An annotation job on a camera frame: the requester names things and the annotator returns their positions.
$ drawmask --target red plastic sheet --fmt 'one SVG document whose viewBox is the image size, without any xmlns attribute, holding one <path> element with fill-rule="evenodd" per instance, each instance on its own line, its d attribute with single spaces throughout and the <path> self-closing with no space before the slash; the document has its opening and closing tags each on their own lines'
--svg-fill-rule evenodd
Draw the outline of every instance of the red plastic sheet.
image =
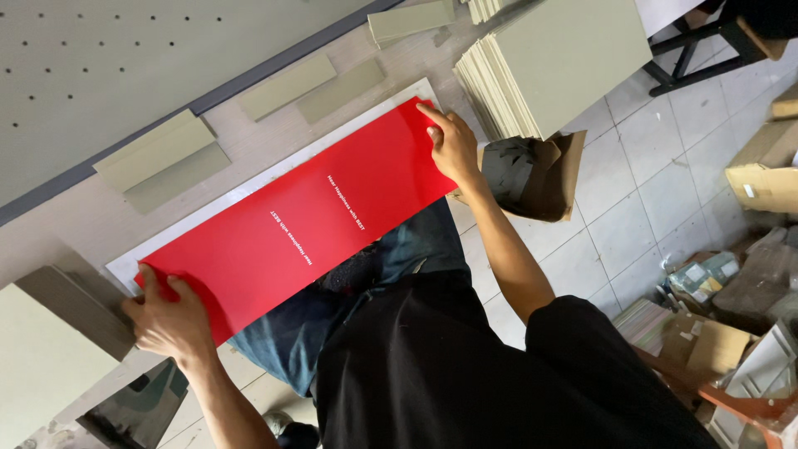
<svg viewBox="0 0 798 449">
<path fill-rule="evenodd" d="M 177 300 L 167 274 L 186 279 L 219 345 L 452 191 L 433 162 L 426 132 L 433 123 L 419 102 L 389 111 L 145 257 L 162 293 Z"/>
</svg>

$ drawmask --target metal frame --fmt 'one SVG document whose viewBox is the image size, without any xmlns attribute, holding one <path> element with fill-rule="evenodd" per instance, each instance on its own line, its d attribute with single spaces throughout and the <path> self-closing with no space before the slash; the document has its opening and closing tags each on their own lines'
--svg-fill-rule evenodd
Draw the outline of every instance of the metal frame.
<svg viewBox="0 0 798 449">
<path fill-rule="evenodd" d="M 360 10 L 357 10 L 338 22 L 335 22 L 333 25 L 326 27 L 324 30 L 319 31 L 309 38 L 292 46 L 291 48 L 282 51 L 273 58 L 267 59 L 254 68 L 222 84 L 211 92 L 204 94 L 202 97 L 199 97 L 187 105 L 178 108 L 166 117 L 163 117 L 160 120 L 145 126 L 121 141 L 118 141 L 116 144 L 109 146 L 89 159 L 81 162 L 78 165 L 75 165 L 71 169 L 66 170 L 53 179 L 45 182 L 42 185 L 39 185 L 35 189 L 30 190 L 19 198 L 6 205 L 3 205 L 0 207 L 0 226 L 5 225 L 14 218 L 21 216 L 36 206 L 55 197 L 59 193 L 64 192 L 66 189 L 69 189 L 77 183 L 92 176 L 96 173 L 96 171 L 92 168 L 92 165 L 106 158 L 111 153 L 114 153 L 128 143 L 136 140 L 138 137 L 141 137 L 148 131 L 156 128 L 158 125 L 162 124 L 169 118 L 174 117 L 176 114 L 185 110 L 186 108 L 191 109 L 192 112 L 198 116 L 202 113 L 206 113 L 208 110 L 213 109 L 220 103 L 234 97 L 236 94 L 244 91 L 250 86 L 262 81 L 267 77 L 270 77 L 273 74 L 276 74 L 293 62 L 304 58 L 307 54 L 318 50 L 319 48 L 366 23 L 368 20 L 368 14 L 374 14 L 388 10 L 402 1 L 403 0 L 374 0 L 374 2 L 371 2 L 368 6 L 364 6 Z"/>
<path fill-rule="evenodd" d="M 724 9 L 715 22 L 708 23 L 695 30 L 689 29 L 684 18 L 679 18 L 674 22 L 674 26 L 681 34 L 651 46 L 651 53 L 654 56 L 668 53 L 680 47 L 683 48 L 673 73 L 668 74 L 654 61 L 650 61 L 643 66 L 643 69 L 660 83 L 659 86 L 649 91 L 649 95 L 652 97 L 658 97 L 664 93 L 725 74 L 767 57 L 737 24 L 737 15 L 732 10 Z M 698 42 L 716 34 L 720 34 L 739 53 L 739 56 L 685 75 Z"/>
</svg>

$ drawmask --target gray metal panel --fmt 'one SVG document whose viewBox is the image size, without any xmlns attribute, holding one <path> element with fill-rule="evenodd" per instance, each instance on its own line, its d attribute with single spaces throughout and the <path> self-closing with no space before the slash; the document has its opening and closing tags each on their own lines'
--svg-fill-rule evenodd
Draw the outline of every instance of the gray metal panel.
<svg viewBox="0 0 798 449">
<path fill-rule="evenodd" d="M 189 102 L 187 105 L 182 105 L 181 107 L 176 108 L 174 112 L 153 122 L 151 125 L 148 125 L 145 128 L 130 134 L 121 141 L 118 141 L 116 144 L 113 144 L 107 149 L 89 157 L 80 164 L 67 169 L 44 184 L 41 184 L 38 187 L 31 189 L 27 193 L 22 194 L 20 197 L 17 197 L 11 202 L 8 202 L 0 207 L 0 226 L 13 220 L 15 217 L 19 217 L 23 213 L 31 210 L 48 199 L 58 195 L 78 182 L 83 181 L 87 177 L 90 177 L 95 173 L 91 167 L 92 164 L 107 157 L 109 154 L 117 151 L 122 146 L 127 145 L 142 134 L 148 132 L 150 129 L 153 129 L 154 127 L 168 120 L 179 111 L 189 108 L 195 114 L 200 115 L 219 103 L 236 95 L 247 87 L 254 85 L 264 78 L 280 71 L 282 68 L 288 66 L 292 62 L 297 61 L 299 58 L 304 57 L 312 51 L 324 46 L 328 42 L 331 42 L 350 30 L 356 28 L 357 26 L 360 26 L 362 23 L 366 22 L 367 14 L 386 10 L 397 3 L 399 3 L 399 0 L 376 0 L 371 2 L 369 5 L 356 10 L 338 22 L 335 22 L 334 24 L 327 26 L 323 30 L 318 31 L 308 38 L 301 40 L 299 43 L 291 46 L 287 50 L 276 54 L 274 57 L 267 59 L 266 61 L 258 64 L 256 67 L 247 70 L 243 74 L 240 74 L 230 81 L 223 83 L 212 91 L 204 94 L 194 101 Z"/>
</svg>

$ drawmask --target table surface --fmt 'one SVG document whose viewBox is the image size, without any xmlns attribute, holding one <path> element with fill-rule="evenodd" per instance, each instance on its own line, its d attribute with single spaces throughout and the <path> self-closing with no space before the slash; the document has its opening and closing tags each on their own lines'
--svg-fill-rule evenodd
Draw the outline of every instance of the table surface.
<svg viewBox="0 0 798 449">
<path fill-rule="evenodd" d="M 425 1 L 408 0 L 402 5 Z M 651 35 L 700 0 L 636 2 L 646 33 Z M 429 79 L 440 103 L 457 112 L 477 138 L 485 141 L 452 67 L 477 38 L 509 18 L 507 14 L 500 16 L 474 26 L 468 7 L 456 2 L 455 23 L 414 34 L 385 50 L 374 44 L 368 24 L 350 31 L 303 61 L 323 52 L 335 69 L 344 73 L 368 58 L 376 58 L 386 75 L 382 83 L 313 125 L 305 122 L 295 104 L 254 123 L 243 112 L 238 96 L 225 101 L 203 116 L 219 136 L 219 145 L 233 162 L 231 166 L 146 216 L 134 211 L 99 176 L 82 181 L 0 227 L 0 286 L 72 252 L 116 283 L 105 270 L 109 261 L 422 77 Z"/>
</svg>

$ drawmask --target jeans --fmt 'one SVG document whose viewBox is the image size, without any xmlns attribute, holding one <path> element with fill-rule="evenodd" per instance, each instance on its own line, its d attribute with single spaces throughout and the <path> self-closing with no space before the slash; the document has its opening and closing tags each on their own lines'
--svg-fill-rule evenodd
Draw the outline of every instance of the jeans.
<svg viewBox="0 0 798 449">
<path fill-rule="evenodd" d="M 235 334 L 228 343 L 307 397 L 324 343 L 387 285 L 415 272 L 463 270 L 469 283 L 471 279 L 445 198 L 385 234 L 377 242 L 377 260 L 381 274 L 366 292 L 343 295 L 312 284 Z"/>
</svg>

